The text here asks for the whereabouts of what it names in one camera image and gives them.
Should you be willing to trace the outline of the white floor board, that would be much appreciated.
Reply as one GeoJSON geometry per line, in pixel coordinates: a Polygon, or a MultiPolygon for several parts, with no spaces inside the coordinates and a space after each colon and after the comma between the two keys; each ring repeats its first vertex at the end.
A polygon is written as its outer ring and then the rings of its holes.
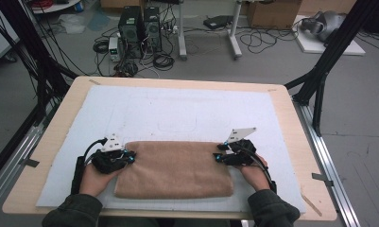
{"type": "MultiPolygon", "coordinates": [[[[300,29],[301,20],[303,18],[303,15],[297,15],[292,27],[298,45],[303,53],[322,54],[325,51],[323,43],[309,31],[303,31],[300,29]]],[[[355,41],[351,41],[343,54],[347,56],[364,56],[366,52],[355,41]]]]}

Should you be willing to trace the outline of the grey robot part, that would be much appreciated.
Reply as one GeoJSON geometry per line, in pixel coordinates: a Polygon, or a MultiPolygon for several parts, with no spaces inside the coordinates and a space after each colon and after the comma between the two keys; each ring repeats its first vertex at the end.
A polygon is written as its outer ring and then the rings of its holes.
{"type": "Polygon", "coordinates": [[[326,43],[330,37],[340,28],[346,15],[332,10],[319,11],[314,16],[301,20],[301,30],[308,30],[321,42],[326,43]]]}

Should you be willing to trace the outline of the clear plastic sheet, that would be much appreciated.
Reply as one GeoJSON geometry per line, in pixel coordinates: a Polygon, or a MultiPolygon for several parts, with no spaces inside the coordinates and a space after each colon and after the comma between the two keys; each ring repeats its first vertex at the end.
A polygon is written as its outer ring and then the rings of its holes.
{"type": "Polygon", "coordinates": [[[60,24],[67,34],[80,34],[85,30],[84,18],[75,14],[62,14],[59,16],[60,24]]]}

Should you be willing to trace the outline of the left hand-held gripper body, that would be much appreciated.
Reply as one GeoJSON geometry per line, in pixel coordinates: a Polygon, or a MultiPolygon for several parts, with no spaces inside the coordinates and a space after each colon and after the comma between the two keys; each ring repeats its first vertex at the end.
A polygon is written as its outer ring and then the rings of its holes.
{"type": "Polygon", "coordinates": [[[91,155],[91,162],[95,168],[104,174],[110,174],[127,165],[128,155],[123,154],[124,145],[114,133],[105,138],[102,147],[91,155]]]}

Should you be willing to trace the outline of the slim black computer tower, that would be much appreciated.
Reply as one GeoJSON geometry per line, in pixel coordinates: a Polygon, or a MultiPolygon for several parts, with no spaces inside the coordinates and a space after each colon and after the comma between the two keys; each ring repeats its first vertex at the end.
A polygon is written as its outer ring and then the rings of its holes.
{"type": "Polygon", "coordinates": [[[144,9],[147,48],[155,53],[162,50],[160,12],[158,7],[144,9]]]}

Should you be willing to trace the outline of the aluminium rail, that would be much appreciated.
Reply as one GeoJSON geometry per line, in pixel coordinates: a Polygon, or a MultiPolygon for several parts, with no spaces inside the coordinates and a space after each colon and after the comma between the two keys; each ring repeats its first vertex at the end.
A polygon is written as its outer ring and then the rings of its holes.
{"type": "Polygon", "coordinates": [[[26,163],[29,163],[29,156],[38,145],[43,136],[43,126],[33,126],[22,134],[22,138],[16,141],[16,145],[10,150],[11,154],[5,164],[0,168],[0,200],[12,183],[18,179],[18,174],[22,171],[26,163]]]}
{"type": "Polygon", "coordinates": [[[312,126],[312,111],[308,106],[302,106],[296,101],[293,102],[293,105],[298,114],[298,118],[302,123],[303,130],[308,137],[320,174],[325,175],[329,180],[334,182],[334,186],[326,187],[342,224],[345,227],[361,227],[343,183],[336,171],[336,166],[332,160],[331,154],[327,149],[323,138],[318,136],[316,130],[312,126]]]}

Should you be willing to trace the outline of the thin wooden strip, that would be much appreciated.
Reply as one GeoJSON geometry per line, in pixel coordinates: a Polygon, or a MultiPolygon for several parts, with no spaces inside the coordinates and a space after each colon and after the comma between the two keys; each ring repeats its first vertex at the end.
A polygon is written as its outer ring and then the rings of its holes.
{"type": "Polygon", "coordinates": [[[322,212],[319,209],[319,202],[318,201],[312,201],[305,195],[301,195],[302,199],[307,203],[307,205],[319,216],[322,216],[322,212]]]}

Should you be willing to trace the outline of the person's right hand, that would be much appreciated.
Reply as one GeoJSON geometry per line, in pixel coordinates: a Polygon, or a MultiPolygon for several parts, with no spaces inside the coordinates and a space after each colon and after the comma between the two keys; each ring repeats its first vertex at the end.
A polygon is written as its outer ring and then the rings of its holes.
{"type": "Polygon", "coordinates": [[[270,189],[268,179],[259,164],[254,163],[250,166],[237,166],[236,169],[241,172],[246,182],[255,191],[270,189]]]}

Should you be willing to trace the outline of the black metal frame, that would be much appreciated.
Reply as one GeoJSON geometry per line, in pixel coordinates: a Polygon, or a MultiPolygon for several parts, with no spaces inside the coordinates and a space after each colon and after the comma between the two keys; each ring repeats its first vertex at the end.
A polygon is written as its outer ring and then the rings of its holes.
{"type": "Polygon", "coordinates": [[[284,86],[290,90],[301,84],[301,89],[293,98],[302,106],[308,105],[312,95],[315,95],[312,129],[318,137],[321,137],[320,120],[326,79],[358,31],[378,7],[379,0],[356,0],[315,66],[308,73],[284,86]]]}
{"type": "Polygon", "coordinates": [[[68,92],[70,86],[64,76],[76,79],[78,75],[50,56],[31,19],[18,0],[0,0],[0,11],[24,44],[27,53],[13,41],[4,27],[0,26],[0,34],[20,57],[28,74],[37,81],[36,96],[38,98],[36,106],[0,152],[1,171],[27,130],[46,117],[44,108],[49,101],[52,98],[64,97],[68,92]]]}

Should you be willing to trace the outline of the white desk frame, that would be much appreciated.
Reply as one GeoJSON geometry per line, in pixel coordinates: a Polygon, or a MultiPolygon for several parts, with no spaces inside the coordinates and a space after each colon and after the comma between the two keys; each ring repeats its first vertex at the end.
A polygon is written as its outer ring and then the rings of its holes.
{"type": "MultiPolygon", "coordinates": [[[[179,57],[183,60],[187,60],[187,52],[186,52],[186,44],[185,44],[185,37],[184,37],[184,31],[183,31],[183,3],[184,0],[178,0],[178,7],[179,7],[179,26],[178,26],[178,45],[179,45],[179,57]]],[[[238,19],[240,15],[240,10],[242,8],[242,1],[243,0],[234,0],[234,11],[233,11],[233,23],[231,28],[228,30],[228,38],[230,41],[230,44],[233,48],[233,58],[237,60],[242,56],[241,49],[239,47],[238,41],[235,37],[235,32],[238,24],[238,19]]]]}

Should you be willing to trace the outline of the round white table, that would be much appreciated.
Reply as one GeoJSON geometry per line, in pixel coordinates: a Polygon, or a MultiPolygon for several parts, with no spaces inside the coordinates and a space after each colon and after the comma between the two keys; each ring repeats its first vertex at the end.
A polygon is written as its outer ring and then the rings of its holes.
{"type": "Polygon", "coordinates": [[[41,13],[48,13],[48,12],[54,12],[59,11],[63,9],[69,9],[73,7],[74,5],[80,3],[81,0],[68,0],[67,4],[53,4],[51,7],[47,9],[33,9],[34,14],[41,14],[41,13]]]}

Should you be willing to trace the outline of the white grid mat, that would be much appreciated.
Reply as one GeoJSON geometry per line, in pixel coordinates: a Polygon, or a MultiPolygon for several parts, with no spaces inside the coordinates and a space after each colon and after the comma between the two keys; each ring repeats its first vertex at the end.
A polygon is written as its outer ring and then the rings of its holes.
{"type": "MultiPolygon", "coordinates": [[[[281,199],[306,210],[279,125],[272,97],[266,92],[172,89],[96,85],[84,99],[50,167],[37,204],[60,205],[71,190],[76,159],[93,153],[99,140],[116,134],[126,148],[134,141],[225,142],[232,129],[255,127],[249,135],[278,185],[281,199]]],[[[100,195],[103,205],[119,210],[247,212],[252,187],[228,167],[233,180],[229,197],[188,200],[121,199],[116,181],[100,195]]]]}

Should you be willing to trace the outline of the white power supply unit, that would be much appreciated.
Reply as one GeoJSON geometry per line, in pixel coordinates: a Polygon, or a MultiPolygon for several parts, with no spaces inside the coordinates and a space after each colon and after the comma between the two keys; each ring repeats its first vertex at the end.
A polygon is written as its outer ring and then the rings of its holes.
{"type": "Polygon", "coordinates": [[[121,50],[119,39],[117,37],[109,38],[109,54],[111,57],[111,61],[118,62],[121,59],[121,50]]]}

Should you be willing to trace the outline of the flat black device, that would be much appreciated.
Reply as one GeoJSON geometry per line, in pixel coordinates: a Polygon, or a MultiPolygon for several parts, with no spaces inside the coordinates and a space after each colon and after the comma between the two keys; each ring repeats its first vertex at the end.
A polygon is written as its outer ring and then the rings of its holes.
{"type": "Polygon", "coordinates": [[[230,15],[219,15],[212,18],[208,18],[203,21],[203,24],[210,28],[211,30],[215,30],[217,28],[221,28],[227,26],[233,22],[233,17],[230,15]]]}

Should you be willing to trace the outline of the brown towel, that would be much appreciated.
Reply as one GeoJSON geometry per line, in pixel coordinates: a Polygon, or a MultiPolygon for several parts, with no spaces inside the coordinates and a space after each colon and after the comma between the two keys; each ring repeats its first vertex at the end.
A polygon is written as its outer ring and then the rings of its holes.
{"type": "Polygon", "coordinates": [[[229,169],[215,160],[215,142],[134,141],[126,148],[136,157],[118,175],[118,198],[188,200],[233,194],[229,169]]]}

